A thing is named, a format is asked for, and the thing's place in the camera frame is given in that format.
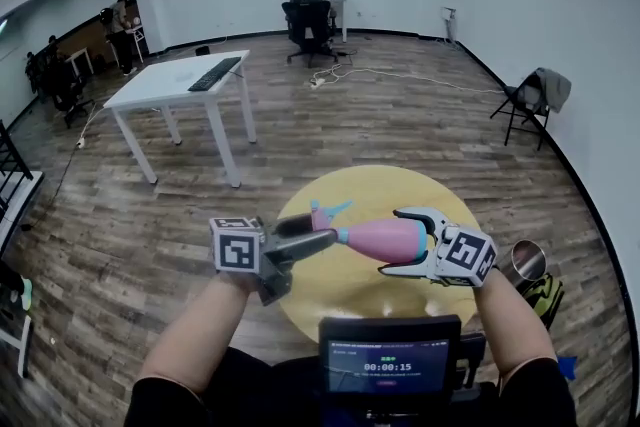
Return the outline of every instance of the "digital timer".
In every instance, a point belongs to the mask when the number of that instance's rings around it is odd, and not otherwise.
[[[393,363],[383,363],[381,365],[376,365],[375,363],[365,363],[364,370],[365,372],[409,372],[411,371],[411,363],[400,363],[398,365],[394,365]]]

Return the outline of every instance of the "white table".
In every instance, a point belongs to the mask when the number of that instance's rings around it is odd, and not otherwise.
[[[347,0],[331,0],[331,5],[340,15],[340,21],[342,22],[342,42],[347,42],[347,20],[344,17],[344,5],[347,3]]]
[[[67,59],[65,62],[71,62],[71,66],[73,66],[73,71],[76,74],[76,77],[80,76],[80,71],[78,71],[78,66],[76,65],[76,59],[78,57],[80,57],[81,55],[84,55],[87,59],[87,64],[89,65],[89,70],[91,71],[91,75],[93,75],[93,65],[91,64],[91,59],[89,59],[89,52],[87,52],[87,48],[83,48],[81,50],[78,50],[75,54],[72,54],[71,57],[69,57],[69,59]]]
[[[140,58],[140,63],[144,64],[144,60],[142,59],[142,52],[140,52],[140,42],[144,39],[144,32],[142,32],[142,25],[136,25],[131,29],[127,29],[125,32],[127,34],[133,34],[133,40],[136,42],[136,48],[138,49],[138,57]],[[116,58],[116,65],[120,68],[120,60],[118,59],[118,53],[116,52],[113,43],[109,42],[111,45],[111,51],[113,52],[113,57]]]
[[[207,71],[227,57],[240,57],[241,61],[234,66],[231,71],[241,75],[227,73],[209,91],[190,92],[188,89]],[[242,115],[244,117],[249,142],[256,142],[256,129],[251,113],[251,101],[249,100],[249,90],[247,81],[244,79],[243,63],[249,57],[249,50],[239,50],[236,52],[225,52],[222,54],[203,55],[199,57],[189,57],[165,63],[152,64],[147,66],[138,75],[132,78],[120,91],[111,97],[104,104],[105,108],[111,109],[116,118],[116,122],[122,130],[134,157],[140,164],[144,175],[150,183],[158,181],[155,173],[151,169],[138,141],[129,128],[126,119],[126,111],[133,109],[146,109],[158,107],[169,128],[169,134],[174,144],[180,144],[182,139],[178,133],[178,127],[171,115],[170,106],[187,103],[202,103],[207,111],[209,123],[213,130],[213,137],[218,145],[218,151],[222,157],[224,168],[227,172],[227,179],[232,187],[240,187],[240,173],[233,160],[229,141],[224,131],[224,125],[218,110],[217,95],[226,86],[231,77],[235,78],[240,102],[242,104]]]

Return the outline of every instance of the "desk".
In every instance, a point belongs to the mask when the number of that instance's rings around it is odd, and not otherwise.
[[[331,5],[340,15],[340,21],[342,23],[342,42],[347,42],[347,20],[344,17],[345,9],[344,5],[347,3],[347,0],[331,0]]]
[[[222,54],[203,55],[178,59],[166,63],[152,64],[147,66],[138,75],[133,77],[120,91],[104,104],[105,108],[111,109],[116,118],[116,122],[122,130],[134,157],[142,168],[149,183],[155,184],[158,181],[155,173],[151,169],[138,141],[129,128],[126,119],[126,111],[132,109],[145,109],[157,107],[162,110],[162,115],[169,128],[169,134],[174,144],[180,144],[182,139],[178,133],[178,127],[171,115],[170,106],[187,103],[202,103],[207,111],[209,123],[213,130],[213,137],[218,145],[218,151],[222,157],[224,168],[227,172],[227,179],[232,187],[240,187],[240,173],[233,160],[224,125],[218,110],[217,95],[224,88],[230,77],[235,77],[240,101],[242,104],[242,115],[244,117],[249,142],[256,142],[256,130],[253,124],[253,114],[251,113],[251,101],[249,100],[249,90],[247,81],[238,75],[227,73],[209,91],[190,92],[188,89],[207,71],[227,57],[240,57],[241,61],[231,69],[244,77],[243,63],[249,57],[249,50],[239,50],[236,52],[225,52]]]
[[[78,66],[76,65],[76,59],[81,55],[84,55],[85,58],[87,59],[87,64],[89,65],[89,71],[91,71],[91,75],[93,75],[93,65],[91,64],[91,59],[89,59],[89,52],[87,52],[86,47],[83,48],[82,50],[78,50],[75,54],[72,54],[71,57],[69,57],[69,59],[67,59],[65,62],[71,63],[71,66],[73,66],[73,71],[76,74],[76,77],[79,77],[80,72],[78,71]]]
[[[280,217],[308,213],[311,200],[332,207],[353,200],[336,216],[341,228],[374,219],[393,218],[395,208],[429,206],[453,222],[478,228],[464,202],[431,178],[391,166],[358,166],[324,175],[300,190]],[[280,306],[305,335],[318,341],[324,317],[382,318],[456,314],[465,325],[476,311],[470,287],[443,287],[427,279],[383,276],[384,265],[347,246],[334,244],[293,267],[291,293]]]
[[[142,25],[136,25],[131,29],[127,29],[125,32],[127,34],[133,34],[133,40],[136,42],[136,48],[138,49],[138,57],[140,58],[140,63],[144,64],[144,60],[142,59],[142,52],[140,52],[140,41],[144,39],[144,32],[142,32],[141,29],[142,29]],[[113,57],[116,58],[116,65],[118,66],[118,68],[120,68],[120,60],[118,59],[118,53],[116,52],[116,49],[113,46],[113,44],[111,42],[109,42],[109,44],[111,45],[111,51],[113,52]]]

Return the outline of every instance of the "wooden floor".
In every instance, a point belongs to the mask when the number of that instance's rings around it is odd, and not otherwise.
[[[343,46],[358,50],[357,67],[498,88],[468,56],[439,43],[353,35]],[[440,181],[503,251],[525,237],[544,245],[566,287],[551,334],[558,354],[578,357],[571,390],[579,424],[625,423],[630,339],[613,268],[552,151],[536,152],[534,136],[517,132],[503,146],[507,117],[489,120],[502,96],[365,73],[311,91],[300,58],[285,65],[296,49],[283,36],[231,41],[212,51],[243,48],[252,52],[246,74],[258,144],[247,142],[235,96],[221,101],[240,189],[225,182],[201,107],[175,110],[184,141],[178,147],[160,113],[132,115],[156,186],[146,182],[113,117],[103,114],[49,213],[14,236],[5,259],[34,282],[35,331],[28,380],[15,375],[15,351],[0,351],[0,414],[7,423],[121,425],[145,354],[213,274],[207,220],[274,218],[309,181],[361,164],[402,166]],[[191,55],[185,49],[162,59]],[[88,96],[102,105],[124,82],[112,71],[90,84]],[[14,129],[29,166],[45,172],[31,222],[49,202],[83,124],[66,130],[51,105],[37,104]],[[474,318],[467,329],[479,326]],[[256,300],[233,345],[269,362],[316,350],[277,305],[265,309]],[[489,354],[481,375],[495,377]]]

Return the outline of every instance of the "forearm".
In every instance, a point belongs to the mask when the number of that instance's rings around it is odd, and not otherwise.
[[[491,270],[474,294],[500,375],[532,359],[556,358],[544,324],[500,271]]]
[[[139,379],[159,376],[203,392],[235,332],[249,291],[218,274],[147,356]]]

